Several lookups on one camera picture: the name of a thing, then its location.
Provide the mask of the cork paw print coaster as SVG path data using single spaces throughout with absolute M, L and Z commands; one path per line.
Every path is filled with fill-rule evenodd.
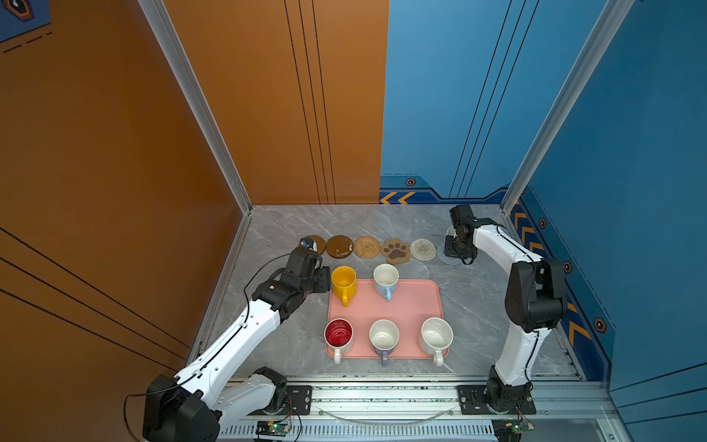
M 401 239 L 387 239 L 381 246 L 380 253 L 391 265 L 408 263 L 411 259 L 410 245 Z

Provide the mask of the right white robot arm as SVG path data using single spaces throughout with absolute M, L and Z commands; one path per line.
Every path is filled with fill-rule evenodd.
M 531 399 L 539 350 L 568 311 L 563 265 L 527 249 L 493 220 L 476 217 L 468 204 L 449 215 L 455 233 L 446 237 L 445 256 L 469 265 L 484 252 L 508 274 L 504 308 L 511 326 L 482 402 L 492 413 L 518 411 Z

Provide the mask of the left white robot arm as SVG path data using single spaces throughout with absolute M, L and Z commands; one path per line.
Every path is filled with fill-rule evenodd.
M 307 296 L 331 290 L 331 269 L 314 243 L 301 241 L 284 268 L 260 283 L 237 320 L 205 352 L 171 378 L 158 376 L 145 392 L 145 441 L 214 441 L 224 419 L 239 420 L 285 401 L 287 379 L 259 368 L 228 388 L 256 347 L 287 320 Z

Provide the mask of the woven rattan round coaster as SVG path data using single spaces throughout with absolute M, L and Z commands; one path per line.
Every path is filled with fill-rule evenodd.
M 353 244 L 353 252 L 362 259 L 372 259 L 379 255 L 381 245 L 372 237 L 360 237 Z

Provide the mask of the glossy round wooden coaster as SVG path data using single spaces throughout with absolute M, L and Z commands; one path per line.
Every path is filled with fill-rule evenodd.
M 353 253 L 354 242 L 346 235 L 336 235 L 327 241 L 325 250 L 334 259 L 344 259 Z

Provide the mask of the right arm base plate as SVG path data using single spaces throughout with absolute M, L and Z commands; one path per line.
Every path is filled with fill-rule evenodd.
M 464 415 L 537 414 L 531 396 L 533 384 L 521 386 L 460 385 L 457 387 L 460 410 Z

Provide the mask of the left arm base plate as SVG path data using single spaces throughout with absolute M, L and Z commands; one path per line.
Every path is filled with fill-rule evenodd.
M 289 403 L 292 403 L 294 410 L 301 417 L 309 415 L 312 405 L 311 385 L 288 385 L 286 387 L 285 398 L 276 408 L 266 408 L 252 412 L 250 416 L 265 415 L 286 415 L 290 412 Z

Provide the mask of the light blue woven coaster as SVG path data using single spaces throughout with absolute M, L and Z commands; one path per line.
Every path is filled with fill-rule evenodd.
M 442 263 L 445 263 L 445 264 L 447 264 L 447 265 L 459 265 L 459 264 L 462 264 L 462 260 L 461 260 L 461 259 L 458 259 L 458 258 L 455 258 L 455 257 L 446 256 L 444 250 L 440 250 L 440 251 L 438 252 L 438 254 L 437 254 L 437 257 L 438 257 L 438 259 L 440 259 L 440 261 L 441 261 Z

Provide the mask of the yellow mug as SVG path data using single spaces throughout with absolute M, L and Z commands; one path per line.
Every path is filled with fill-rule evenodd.
M 348 308 L 356 294 L 357 275 L 353 268 L 340 266 L 331 274 L 331 292 L 345 308 Z

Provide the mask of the multicolour woven round coaster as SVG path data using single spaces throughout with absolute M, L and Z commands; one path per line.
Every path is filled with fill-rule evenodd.
M 416 239 L 410 244 L 410 253 L 415 259 L 428 262 L 436 258 L 436 246 L 429 239 Z

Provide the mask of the matte round wooden coaster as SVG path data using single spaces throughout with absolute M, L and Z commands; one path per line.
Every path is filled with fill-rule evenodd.
M 315 250 L 313 250 L 313 252 L 316 252 L 318 255 L 322 255 L 326 250 L 326 241 L 323 239 L 323 237 L 320 237 L 318 235 L 310 235 L 307 237 L 313 239 L 315 243 Z

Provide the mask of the light blue mug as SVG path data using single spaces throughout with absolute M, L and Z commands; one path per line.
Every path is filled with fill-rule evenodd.
M 384 263 L 376 267 L 373 272 L 375 291 L 388 302 L 397 288 L 400 274 L 394 265 Z

